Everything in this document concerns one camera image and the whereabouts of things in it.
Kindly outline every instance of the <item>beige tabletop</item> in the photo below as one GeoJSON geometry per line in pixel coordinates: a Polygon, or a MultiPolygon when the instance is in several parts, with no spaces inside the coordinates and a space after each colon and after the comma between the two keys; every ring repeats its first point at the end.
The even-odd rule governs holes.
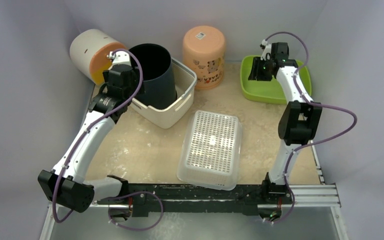
{"type": "MultiPolygon", "coordinates": [[[[261,184],[279,149],[278,123],[285,105],[244,98],[240,64],[226,64],[223,82],[196,90],[193,105],[171,128],[162,129],[132,108],[106,136],[86,175],[87,180],[112,174],[130,183],[181,183],[176,177],[189,119],[197,110],[237,116],[243,126],[239,184],[261,184]]],[[[292,184],[320,184],[311,148],[301,151],[293,167],[292,184]]]]}

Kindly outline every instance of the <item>white basket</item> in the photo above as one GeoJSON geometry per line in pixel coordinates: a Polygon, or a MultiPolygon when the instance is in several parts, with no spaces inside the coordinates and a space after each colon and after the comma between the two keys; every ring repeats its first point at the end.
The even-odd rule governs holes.
{"type": "Polygon", "coordinates": [[[162,110],[145,106],[136,98],[133,98],[133,104],[130,105],[144,118],[163,129],[170,128],[185,115],[194,102],[194,89],[197,84],[197,75],[194,71],[174,58],[172,63],[177,100],[162,110]]]}
{"type": "Polygon", "coordinates": [[[183,141],[177,177],[205,188],[234,189],[241,141],[242,124],[236,116],[196,111],[183,141]]]}

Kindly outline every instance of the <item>black cylinder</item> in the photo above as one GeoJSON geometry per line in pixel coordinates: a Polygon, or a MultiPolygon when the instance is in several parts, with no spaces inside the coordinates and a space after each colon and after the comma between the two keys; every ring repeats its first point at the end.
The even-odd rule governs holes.
{"type": "MultiPolygon", "coordinates": [[[[135,98],[146,106],[163,110],[177,99],[172,57],[164,47],[145,43],[129,50],[137,57],[143,70],[145,93],[135,98]]],[[[130,58],[131,66],[136,67],[135,60],[130,58]]]]}

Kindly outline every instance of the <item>white and orange container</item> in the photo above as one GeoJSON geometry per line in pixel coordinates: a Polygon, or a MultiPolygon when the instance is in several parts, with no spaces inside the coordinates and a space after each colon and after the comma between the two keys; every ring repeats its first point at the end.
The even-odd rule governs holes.
{"type": "Polygon", "coordinates": [[[197,26],[183,38],[183,64],[197,76],[196,89],[211,89],[224,77],[226,40],[212,26],[197,26]]]}
{"type": "Polygon", "coordinates": [[[74,65],[96,85],[104,83],[102,72],[108,70],[111,61],[107,55],[126,46],[98,29],[89,29],[78,35],[70,46],[70,58],[74,65]]]}

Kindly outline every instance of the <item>green tray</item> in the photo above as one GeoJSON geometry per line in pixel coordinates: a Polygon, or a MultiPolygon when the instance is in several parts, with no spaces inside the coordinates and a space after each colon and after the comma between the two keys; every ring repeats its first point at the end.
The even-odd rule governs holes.
{"type": "MultiPolygon", "coordinates": [[[[286,98],[281,84],[273,77],[271,81],[255,81],[248,80],[253,66],[253,58],[257,55],[246,56],[240,65],[240,86],[242,87],[243,96],[246,99],[269,103],[269,104],[286,104],[286,98]]],[[[296,61],[299,66],[303,64],[301,61],[296,61]]],[[[311,96],[312,86],[308,68],[305,66],[299,70],[299,77],[305,90],[311,96]]]]}

